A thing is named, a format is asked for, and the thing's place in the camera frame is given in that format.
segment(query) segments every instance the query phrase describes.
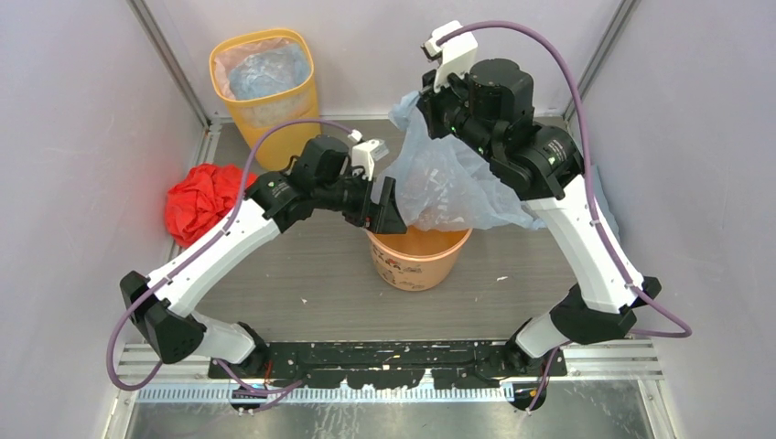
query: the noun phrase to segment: gray tabletop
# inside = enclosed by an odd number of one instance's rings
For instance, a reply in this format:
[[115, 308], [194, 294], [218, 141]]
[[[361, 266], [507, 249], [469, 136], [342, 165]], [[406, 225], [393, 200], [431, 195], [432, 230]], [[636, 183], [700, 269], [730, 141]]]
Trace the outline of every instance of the gray tabletop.
[[[404, 136], [387, 121], [345, 124], [386, 140], [391, 154], [379, 169], [401, 149]], [[247, 153], [236, 127], [224, 125], [213, 162], [242, 167]], [[248, 256], [198, 310], [245, 322], [268, 341], [505, 339], [576, 282], [546, 230], [474, 230], [449, 277], [421, 293], [381, 279], [368, 242], [340, 214], [316, 212]]]

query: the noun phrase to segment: plastic bag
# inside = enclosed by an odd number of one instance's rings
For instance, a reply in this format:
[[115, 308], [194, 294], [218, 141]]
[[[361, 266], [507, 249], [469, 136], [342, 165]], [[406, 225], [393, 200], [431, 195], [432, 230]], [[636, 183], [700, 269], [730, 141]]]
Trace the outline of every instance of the plastic bag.
[[247, 101], [291, 90], [309, 78], [305, 51], [292, 39], [270, 38], [224, 50], [214, 58], [221, 94]]
[[402, 219], [420, 230], [544, 227], [466, 144], [452, 135], [428, 137], [426, 121], [415, 108], [417, 99], [418, 93], [412, 92], [391, 110], [391, 122], [406, 136], [399, 156], [377, 178], [372, 197], [379, 197], [384, 177], [395, 178]]

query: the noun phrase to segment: white wall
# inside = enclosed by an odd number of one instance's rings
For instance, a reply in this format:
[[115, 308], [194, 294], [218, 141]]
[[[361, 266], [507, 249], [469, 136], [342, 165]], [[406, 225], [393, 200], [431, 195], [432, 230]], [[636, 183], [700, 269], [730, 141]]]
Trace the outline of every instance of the white wall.
[[[213, 91], [208, 59], [222, 41], [272, 27], [299, 32], [316, 65], [321, 112], [385, 115], [433, 66], [420, 50], [450, 20], [518, 21], [545, 34], [577, 76], [592, 57], [620, 0], [147, 0], [209, 113], [226, 114]], [[477, 34], [482, 58], [508, 57], [536, 79], [535, 106], [559, 114], [569, 102], [552, 59], [507, 30]]]
[[776, 427], [774, 21], [773, 2], [641, 2], [585, 101], [625, 249], [695, 330], [656, 341], [688, 438]]
[[97, 437], [118, 281], [202, 128], [125, 2], [0, 2], [0, 58], [0, 437]]

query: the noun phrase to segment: yellow trash bin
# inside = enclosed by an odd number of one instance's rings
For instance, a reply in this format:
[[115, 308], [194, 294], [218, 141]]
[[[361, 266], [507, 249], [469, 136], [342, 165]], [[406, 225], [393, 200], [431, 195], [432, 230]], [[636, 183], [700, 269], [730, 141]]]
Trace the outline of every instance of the yellow trash bin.
[[[237, 101], [228, 87], [226, 75], [243, 59], [250, 56], [251, 47], [260, 44], [297, 43], [307, 55], [310, 76], [301, 85], [291, 90], [248, 101]], [[229, 114], [242, 134], [242, 138], [253, 147], [259, 137], [278, 123], [293, 119], [319, 117], [318, 91], [315, 83], [315, 66], [305, 40], [293, 30], [270, 29], [235, 37], [222, 42], [210, 53], [210, 78], [213, 88], [226, 104]], [[292, 155], [300, 155], [307, 140], [320, 134], [317, 123], [291, 125], [269, 136], [256, 154], [262, 168], [276, 171], [288, 165]]]

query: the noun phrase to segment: metal floor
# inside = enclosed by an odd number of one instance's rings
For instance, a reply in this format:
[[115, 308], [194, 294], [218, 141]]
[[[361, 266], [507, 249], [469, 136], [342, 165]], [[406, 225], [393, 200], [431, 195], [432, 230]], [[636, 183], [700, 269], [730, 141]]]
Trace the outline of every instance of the metal floor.
[[635, 381], [550, 384], [529, 417], [507, 402], [280, 404], [238, 417], [226, 404], [135, 405], [127, 439], [638, 438], [654, 434]]
[[[404, 135], [387, 120], [343, 123], [386, 140], [391, 154], [378, 171], [398, 155]], [[235, 125], [225, 124], [213, 163], [242, 168], [248, 151]], [[261, 172], [256, 163], [253, 171]], [[422, 293], [383, 281], [368, 242], [340, 214], [317, 211], [247, 257], [198, 310], [245, 322], [269, 341], [505, 339], [576, 282], [546, 230], [475, 230], [446, 281]]]

